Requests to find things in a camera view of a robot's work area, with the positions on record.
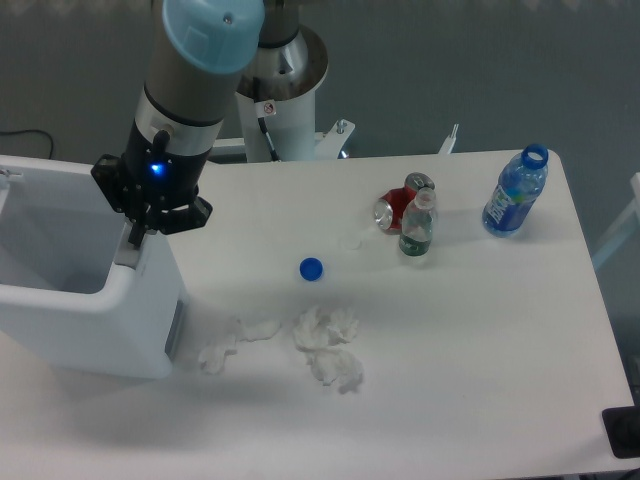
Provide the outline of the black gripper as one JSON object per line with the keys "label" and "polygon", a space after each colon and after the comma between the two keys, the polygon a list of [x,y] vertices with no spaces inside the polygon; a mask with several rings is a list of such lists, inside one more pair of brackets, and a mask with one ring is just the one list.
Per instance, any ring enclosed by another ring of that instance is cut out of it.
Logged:
{"label": "black gripper", "polygon": [[144,134],[133,124],[122,157],[103,154],[91,169],[111,208],[129,220],[128,242],[135,248],[147,230],[172,235],[202,228],[213,212],[208,201],[197,197],[211,143],[184,149],[177,140],[176,131]]}

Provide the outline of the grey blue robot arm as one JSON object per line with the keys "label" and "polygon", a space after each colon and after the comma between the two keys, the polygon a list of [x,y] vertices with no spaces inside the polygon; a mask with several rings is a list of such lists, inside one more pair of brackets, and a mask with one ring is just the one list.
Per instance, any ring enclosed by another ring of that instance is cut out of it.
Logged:
{"label": "grey blue robot arm", "polygon": [[152,55],[126,147],[91,169],[134,248],[147,234],[206,225],[213,207],[198,181],[241,78],[259,49],[299,31],[284,1],[155,1],[151,12]]}

